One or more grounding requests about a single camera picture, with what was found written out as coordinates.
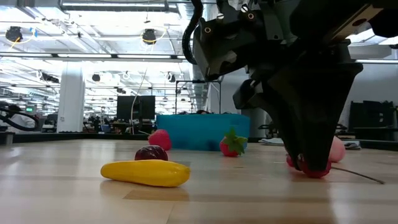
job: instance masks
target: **metal frame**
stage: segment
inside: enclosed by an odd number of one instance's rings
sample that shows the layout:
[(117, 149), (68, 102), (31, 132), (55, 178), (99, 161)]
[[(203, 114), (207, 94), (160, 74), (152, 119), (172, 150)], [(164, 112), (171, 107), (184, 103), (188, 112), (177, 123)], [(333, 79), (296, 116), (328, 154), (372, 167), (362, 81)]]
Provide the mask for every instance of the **metal frame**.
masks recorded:
[(216, 80), (216, 81), (204, 81), (204, 80), (176, 80), (175, 81), (175, 114), (177, 114), (177, 90), (178, 90), (178, 84), (179, 83), (192, 83), (192, 84), (204, 84), (204, 83), (218, 83), (220, 88), (219, 88), (219, 100), (218, 100), (218, 106), (219, 106), (219, 114), (221, 114), (221, 81)]

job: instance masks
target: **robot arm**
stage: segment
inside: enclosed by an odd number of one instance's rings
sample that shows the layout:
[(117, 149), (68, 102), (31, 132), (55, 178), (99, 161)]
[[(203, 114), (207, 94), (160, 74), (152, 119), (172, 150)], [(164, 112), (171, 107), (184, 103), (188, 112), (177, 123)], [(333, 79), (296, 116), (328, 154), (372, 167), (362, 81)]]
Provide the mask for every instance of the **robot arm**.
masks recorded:
[(325, 170), (340, 113), (363, 69), (351, 59), (346, 37), (365, 22), (376, 35), (397, 36), (388, 24), (398, 22), (398, 2), (256, 0), (235, 10), (218, 0), (217, 6), (216, 19), (191, 21), (198, 27), (188, 61), (206, 80), (246, 67), (250, 79), (234, 94), (235, 107), (270, 114), (296, 169), (302, 160), (311, 171)]

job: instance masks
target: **pink toy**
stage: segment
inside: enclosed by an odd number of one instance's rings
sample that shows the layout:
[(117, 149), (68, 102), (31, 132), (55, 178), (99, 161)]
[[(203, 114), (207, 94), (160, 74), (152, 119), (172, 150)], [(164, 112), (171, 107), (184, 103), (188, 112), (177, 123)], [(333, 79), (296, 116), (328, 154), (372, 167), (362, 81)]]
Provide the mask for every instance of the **pink toy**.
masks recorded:
[(338, 137), (333, 137), (333, 142), (331, 143), (329, 160), (331, 162), (339, 162), (341, 161), (346, 154), (346, 148), (342, 140)]

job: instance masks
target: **blue container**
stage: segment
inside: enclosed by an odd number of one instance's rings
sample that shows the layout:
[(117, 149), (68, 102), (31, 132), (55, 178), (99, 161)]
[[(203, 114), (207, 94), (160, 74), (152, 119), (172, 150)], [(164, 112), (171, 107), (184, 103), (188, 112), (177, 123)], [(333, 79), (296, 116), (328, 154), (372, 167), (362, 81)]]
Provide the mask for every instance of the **blue container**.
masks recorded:
[(157, 115), (156, 123), (170, 134), (174, 149), (219, 151), (231, 127), (238, 136), (250, 134), (250, 118), (240, 114)]

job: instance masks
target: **ceiling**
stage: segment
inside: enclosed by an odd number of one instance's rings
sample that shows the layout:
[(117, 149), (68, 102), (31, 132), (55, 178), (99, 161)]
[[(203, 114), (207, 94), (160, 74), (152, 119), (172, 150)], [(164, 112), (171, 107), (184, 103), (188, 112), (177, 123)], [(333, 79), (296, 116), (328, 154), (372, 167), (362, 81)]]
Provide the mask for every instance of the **ceiling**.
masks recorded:
[[(193, 14), (193, 6), (185, 0), (168, 1), (101, 1), (101, 0), (8, 0), (0, 6), (0, 52), (65, 54), (64, 58), (3, 57), (0, 58), (0, 100), (21, 106), (37, 105), (43, 114), (57, 111), (60, 85), (41, 80), (45, 73), (62, 81), (64, 61), (73, 54), (147, 55), (146, 58), (119, 58), (117, 60), (78, 58), (85, 68), (85, 114), (116, 114), (118, 95), (155, 95), (156, 112), (171, 114), (175, 111), (176, 80), (201, 79), (196, 67), (183, 60), (182, 34)], [(203, 17), (215, 18), (218, 10), (215, 0), (202, 0)], [(234, 7), (243, 0), (229, 1)], [(23, 39), (14, 44), (5, 35), (11, 26), (21, 27)], [(147, 45), (142, 40), (145, 29), (154, 29), (157, 42)], [(375, 36), (368, 25), (360, 27), (349, 37), (350, 50), (365, 55), (369, 46), (396, 44), (398, 40)], [(373, 55), (368, 58), (382, 58)], [(180, 55), (163, 60), (157, 55)], [(99, 74), (100, 82), (92, 80)], [(125, 94), (118, 93), (122, 88)], [(204, 107), (207, 85), (179, 83), (177, 111), (198, 110)]]

